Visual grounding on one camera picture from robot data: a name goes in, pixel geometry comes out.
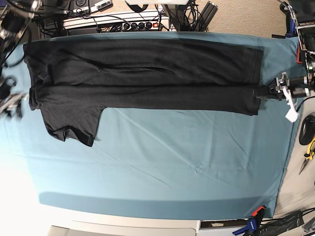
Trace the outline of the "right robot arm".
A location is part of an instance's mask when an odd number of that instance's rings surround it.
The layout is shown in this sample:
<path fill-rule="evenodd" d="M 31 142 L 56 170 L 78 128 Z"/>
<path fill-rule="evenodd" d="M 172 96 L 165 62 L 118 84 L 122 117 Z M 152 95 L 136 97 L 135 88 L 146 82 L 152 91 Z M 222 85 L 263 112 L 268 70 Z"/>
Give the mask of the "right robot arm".
<path fill-rule="evenodd" d="M 12 68 L 20 64 L 24 58 L 9 64 L 7 59 L 11 56 L 20 44 L 24 34 L 28 34 L 27 44 L 32 41 L 32 31 L 29 27 L 30 22 L 35 17 L 42 6 L 41 0 L 7 0 L 0 15 L 0 68 Z M 14 77 L 0 76 L 0 115 L 8 118 L 16 117 L 21 119 L 22 100 L 28 94 L 12 93 L 11 90 L 17 85 Z"/>

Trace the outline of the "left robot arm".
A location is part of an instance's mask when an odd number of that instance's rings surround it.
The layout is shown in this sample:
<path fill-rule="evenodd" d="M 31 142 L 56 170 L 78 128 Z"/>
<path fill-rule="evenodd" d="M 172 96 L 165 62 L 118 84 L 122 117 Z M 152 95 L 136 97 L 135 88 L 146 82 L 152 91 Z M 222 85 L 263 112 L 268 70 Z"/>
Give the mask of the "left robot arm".
<path fill-rule="evenodd" d="M 305 67 L 306 75 L 290 79 L 284 72 L 270 84 L 256 89 L 254 94 L 261 99 L 282 100 L 286 90 L 292 98 L 307 97 L 315 90 L 315 2 L 285 0 L 279 3 L 286 15 L 285 37 L 297 36 L 297 62 Z"/>

